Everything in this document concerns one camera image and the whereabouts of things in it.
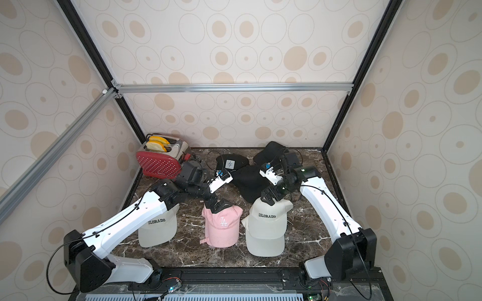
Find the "pink cap with logo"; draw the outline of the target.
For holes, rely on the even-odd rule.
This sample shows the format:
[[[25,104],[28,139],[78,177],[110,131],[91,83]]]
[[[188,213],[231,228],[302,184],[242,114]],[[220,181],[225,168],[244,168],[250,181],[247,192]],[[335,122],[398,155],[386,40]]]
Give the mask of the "pink cap with logo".
[[[202,210],[202,217],[205,219],[205,238],[200,244],[215,248],[228,248],[238,242],[240,230],[240,218],[243,209],[239,206],[231,206],[221,210],[219,213],[212,213],[206,207]]]

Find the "black cap white patch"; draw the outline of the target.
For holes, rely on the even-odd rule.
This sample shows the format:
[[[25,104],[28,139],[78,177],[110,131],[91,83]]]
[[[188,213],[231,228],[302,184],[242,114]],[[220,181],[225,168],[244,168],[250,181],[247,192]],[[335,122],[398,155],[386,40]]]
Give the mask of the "black cap white patch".
[[[240,154],[222,154],[216,158],[216,170],[237,171],[249,165],[249,160]]]

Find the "beige Colorado cap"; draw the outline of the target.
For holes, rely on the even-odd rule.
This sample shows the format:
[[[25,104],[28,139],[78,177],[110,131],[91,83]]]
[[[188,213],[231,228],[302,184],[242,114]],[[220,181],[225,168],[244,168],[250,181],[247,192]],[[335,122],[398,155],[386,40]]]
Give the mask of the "beige Colorado cap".
[[[140,246],[150,248],[169,242],[177,232],[178,210],[179,204],[140,227],[138,229]]]
[[[247,248],[252,255],[256,257],[277,257],[283,253],[285,236],[271,240],[258,239],[252,237],[246,229],[245,231]]]

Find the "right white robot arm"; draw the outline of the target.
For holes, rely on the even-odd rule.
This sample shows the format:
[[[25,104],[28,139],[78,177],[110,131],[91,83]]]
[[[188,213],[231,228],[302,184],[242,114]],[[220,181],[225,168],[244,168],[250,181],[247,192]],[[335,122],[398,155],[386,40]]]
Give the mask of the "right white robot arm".
[[[302,166],[294,152],[282,150],[271,162],[263,163],[259,173],[271,182],[261,193],[262,201],[274,205],[297,189],[310,202],[330,235],[332,245],[325,255],[304,262],[310,278],[346,280],[374,267],[376,234],[370,228],[363,229],[343,209],[315,166]]]

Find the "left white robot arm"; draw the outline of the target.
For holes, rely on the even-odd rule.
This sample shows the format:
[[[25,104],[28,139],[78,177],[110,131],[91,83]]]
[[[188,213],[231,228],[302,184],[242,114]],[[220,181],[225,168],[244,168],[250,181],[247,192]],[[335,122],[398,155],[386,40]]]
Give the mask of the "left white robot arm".
[[[216,190],[232,181],[232,166],[225,163],[213,179],[204,181],[202,166],[185,161],[172,175],[158,179],[134,204],[104,223],[83,233],[64,236],[60,250],[64,265],[75,281],[75,292],[91,292],[106,283],[138,283],[155,288],[162,282],[162,269],[154,260],[121,258],[112,251],[129,235],[157,216],[170,212],[188,197],[202,198],[208,209],[218,212],[230,204]]]

